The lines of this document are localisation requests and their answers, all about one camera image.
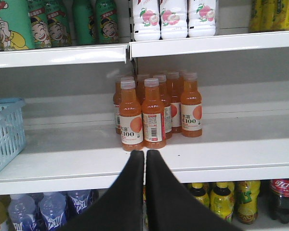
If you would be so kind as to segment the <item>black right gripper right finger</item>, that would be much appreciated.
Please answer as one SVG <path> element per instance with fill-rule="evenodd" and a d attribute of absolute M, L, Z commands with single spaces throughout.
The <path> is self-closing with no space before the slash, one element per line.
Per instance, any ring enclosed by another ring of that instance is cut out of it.
<path fill-rule="evenodd" d="M 146 154 L 146 206 L 150 231 L 239 231 L 197 201 L 157 150 Z"/>

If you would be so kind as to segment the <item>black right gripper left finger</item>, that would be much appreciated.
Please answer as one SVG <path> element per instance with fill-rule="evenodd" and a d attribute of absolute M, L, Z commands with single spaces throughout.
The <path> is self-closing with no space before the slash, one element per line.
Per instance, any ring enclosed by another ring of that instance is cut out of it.
<path fill-rule="evenodd" d="M 60 231 L 141 231 L 143 229 L 144 152 L 132 151 L 111 187 Z"/>

